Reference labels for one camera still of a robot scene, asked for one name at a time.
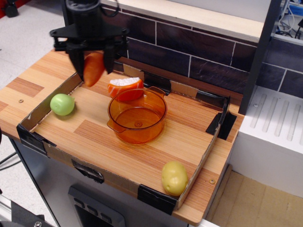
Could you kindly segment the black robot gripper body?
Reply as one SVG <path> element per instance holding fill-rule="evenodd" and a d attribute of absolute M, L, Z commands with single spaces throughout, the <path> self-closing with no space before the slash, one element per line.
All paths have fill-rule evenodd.
<path fill-rule="evenodd" d="M 56 51 L 105 51 L 126 50 L 126 36 L 129 29 L 111 25 L 104 17 L 114 17 L 119 12 L 119 4 L 112 14 L 107 14 L 99 0 L 66 0 L 66 11 L 72 22 L 65 27 L 50 31 Z"/>

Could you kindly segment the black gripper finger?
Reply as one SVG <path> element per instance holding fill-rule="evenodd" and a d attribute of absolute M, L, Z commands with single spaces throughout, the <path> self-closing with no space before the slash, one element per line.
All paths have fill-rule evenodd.
<path fill-rule="evenodd" d="M 83 72 L 84 72 L 84 53 L 82 50 L 68 50 L 68 55 L 69 58 L 77 72 L 77 74 L 79 75 L 79 77 L 81 78 L 82 81 L 84 81 L 83 78 Z"/>
<path fill-rule="evenodd" d="M 113 72 L 115 61 L 115 49 L 113 45 L 106 45 L 104 48 L 104 66 L 108 74 Z"/>

